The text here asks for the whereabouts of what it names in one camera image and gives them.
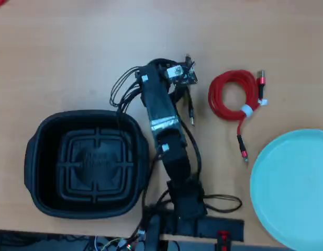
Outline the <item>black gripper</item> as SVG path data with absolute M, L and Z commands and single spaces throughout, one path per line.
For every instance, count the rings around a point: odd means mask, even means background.
M 141 89 L 141 100 L 144 105 L 169 105 L 170 82 L 166 71 L 177 62 L 169 59 L 153 59 L 142 66 L 136 77 Z

